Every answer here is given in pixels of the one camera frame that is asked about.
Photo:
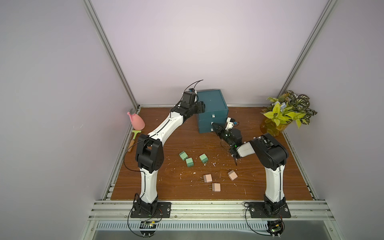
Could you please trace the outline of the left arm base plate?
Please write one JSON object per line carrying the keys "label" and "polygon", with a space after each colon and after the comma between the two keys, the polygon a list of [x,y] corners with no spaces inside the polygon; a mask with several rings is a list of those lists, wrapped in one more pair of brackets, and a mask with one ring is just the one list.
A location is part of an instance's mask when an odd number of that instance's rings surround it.
{"label": "left arm base plate", "polygon": [[171,215],[172,203],[171,202],[158,202],[154,201],[148,204],[139,200],[133,204],[130,213],[131,218],[169,218]]}

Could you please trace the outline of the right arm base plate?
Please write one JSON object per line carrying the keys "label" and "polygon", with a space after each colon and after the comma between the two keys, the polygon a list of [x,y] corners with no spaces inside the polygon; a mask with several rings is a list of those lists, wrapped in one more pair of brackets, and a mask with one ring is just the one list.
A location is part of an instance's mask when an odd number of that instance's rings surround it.
{"label": "right arm base plate", "polygon": [[291,212],[288,205],[282,201],[279,203],[270,202],[245,202],[244,206],[248,208],[251,218],[291,218]]}

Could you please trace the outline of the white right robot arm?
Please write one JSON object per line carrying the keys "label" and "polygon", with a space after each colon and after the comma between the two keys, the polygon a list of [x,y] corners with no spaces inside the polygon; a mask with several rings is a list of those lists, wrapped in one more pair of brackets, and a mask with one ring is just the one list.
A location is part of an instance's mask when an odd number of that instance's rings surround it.
{"label": "white right robot arm", "polygon": [[266,191],[264,194],[265,212],[276,215],[286,204],[283,190],[284,169],[289,153],[287,149],[269,133],[248,142],[243,142],[241,131],[233,128],[233,123],[212,123],[217,136],[229,146],[235,159],[255,154],[266,170]]}

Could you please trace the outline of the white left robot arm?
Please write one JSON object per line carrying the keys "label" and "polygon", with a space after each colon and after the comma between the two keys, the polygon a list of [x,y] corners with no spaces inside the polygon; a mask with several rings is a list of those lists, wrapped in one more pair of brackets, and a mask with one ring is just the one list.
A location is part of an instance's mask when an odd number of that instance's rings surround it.
{"label": "white left robot arm", "polygon": [[141,208],[148,212],[156,208],[158,201],[157,176],[164,162],[166,141],[188,118],[204,112],[204,102],[194,102],[190,105],[178,103],[155,130],[147,135],[140,135],[135,159],[142,179],[142,189],[138,199]]}

